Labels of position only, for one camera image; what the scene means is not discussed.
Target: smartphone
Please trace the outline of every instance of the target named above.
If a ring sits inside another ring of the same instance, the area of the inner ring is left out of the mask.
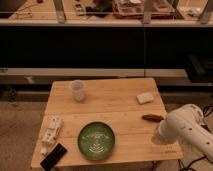
[[[76,15],[85,15],[85,10],[81,4],[75,4],[74,6]]]

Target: plastic cup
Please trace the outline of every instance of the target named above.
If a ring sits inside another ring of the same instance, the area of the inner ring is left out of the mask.
[[[70,89],[76,101],[81,102],[85,99],[85,85],[82,80],[71,81]]]

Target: white object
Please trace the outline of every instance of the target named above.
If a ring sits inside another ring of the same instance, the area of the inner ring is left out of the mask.
[[[79,16],[85,15],[85,10],[81,4],[75,4],[74,9],[75,9],[76,15],[79,15]]]
[[[150,92],[145,92],[145,93],[137,95],[137,99],[140,104],[154,101],[154,97],[153,97],[152,93],[150,93]]]
[[[213,159],[213,135],[202,128],[202,110],[194,105],[184,105],[167,114],[156,129],[157,136],[170,144],[178,136],[201,150],[210,160]]]
[[[130,0],[133,4],[141,4],[142,2],[140,0]]]
[[[42,154],[43,156],[47,156],[47,154],[48,154],[48,149],[47,149],[46,146],[43,146],[43,147],[41,148],[41,154]]]
[[[187,13],[192,17],[199,17],[202,11],[200,8],[190,8]]]
[[[61,118],[59,117],[51,118],[49,126],[44,134],[44,137],[41,140],[44,146],[53,146],[55,144],[61,126],[62,126]]]
[[[85,99],[85,85],[82,80],[71,81],[69,87],[72,91],[73,98],[76,101],[80,102]]]
[[[99,20],[100,18],[96,17],[95,15],[92,15],[88,19],[90,19],[90,20]]]

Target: red object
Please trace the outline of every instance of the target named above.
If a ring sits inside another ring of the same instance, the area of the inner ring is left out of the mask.
[[[153,121],[153,122],[160,122],[160,121],[164,120],[164,118],[162,116],[154,115],[154,114],[143,115],[142,119],[145,119],[148,121]]]

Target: wooden table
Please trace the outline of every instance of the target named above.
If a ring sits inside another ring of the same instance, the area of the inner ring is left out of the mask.
[[[85,166],[97,164],[132,163],[182,158],[178,143],[156,145],[152,142],[156,123],[141,119],[144,114],[165,116],[166,110],[152,78],[88,80],[86,100],[78,103],[73,100],[68,89],[69,81],[54,82],[31,166],[39,168],[43,159],[40,154],[41,138],[53,115],[60,116],[64,125],[58,143],[67,148],[68,153],[57,164],[58,167]],[[154,102],[140,105],[136,95],[151,92]],[[86,160],[77,146],[80,130],[88,123],[101,121],[114,131],[116,142],[111,156],[101,162]]]

